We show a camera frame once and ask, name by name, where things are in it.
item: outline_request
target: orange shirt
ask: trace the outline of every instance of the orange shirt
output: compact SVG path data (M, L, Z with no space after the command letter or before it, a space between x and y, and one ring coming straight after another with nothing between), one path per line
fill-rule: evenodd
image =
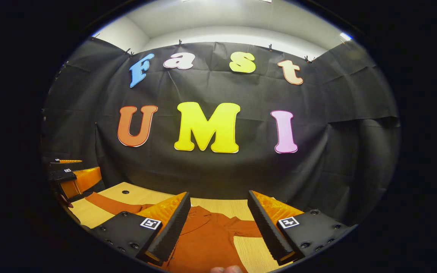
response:
M151 206L129 205L95 192L85 199L113 214L121 211L137 213ZM234 245L234 236L262 237L255 221L228 218L221 213L193 206L170 259L160 268L172 273L209 273L213 267L237 265L246 273Z

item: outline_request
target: human hand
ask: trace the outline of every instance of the human hand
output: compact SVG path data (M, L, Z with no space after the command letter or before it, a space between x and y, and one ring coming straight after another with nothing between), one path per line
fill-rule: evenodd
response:
M210 273L242 273L242 270L238 266L234 265L227 268L214 267L210 270Z

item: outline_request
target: black cloth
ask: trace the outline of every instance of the black cloth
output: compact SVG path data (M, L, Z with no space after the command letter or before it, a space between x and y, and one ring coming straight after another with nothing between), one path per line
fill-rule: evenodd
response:
M195 55L191 69L167 69L177 52ZM252 73L232 72L233 52L255 56ZM130 67L149 53L146 77L130 88ZM277 63L291 60L304 83L292 85ZM177 151L177 105L197 102L206 118L223 102L241 107L236 154L208 148ZM130 133L141 126L144 105L156 105L149 138L127 147L117 137L119 110L138 109ZM291 112L298 151L278 154L273 110ZM246 199L248 190L299 209L320 209L357 223L385 191L399 150L399 122L388 83L354 42L304 59L254 45L190 43L141 52L130 58L99 39L88 40L69 59L45 106L49 157L82 159L101 167L105 186L123 181L170 194Z

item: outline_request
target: wooden surface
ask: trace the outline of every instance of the wooden surface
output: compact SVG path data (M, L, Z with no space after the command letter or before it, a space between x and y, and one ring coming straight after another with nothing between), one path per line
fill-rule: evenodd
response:
M123 194L123 190L128 190L129 193ZM103 190L99 194L127 204L156 204L173 196L172 194L148 190L126 182ZM247 207L247 200L201 198L191 198L190 200L192 206L201 206L210 212L222 213L229 218L237 216L241 220L254 220ZM73 209L70 210L79 218L82 225L89 228L95 228L114 216L85 199L75 201L72 204ZM282 267L278 266L272 258L262 238L235 236L234 244L242 263L249 273L265 273Z

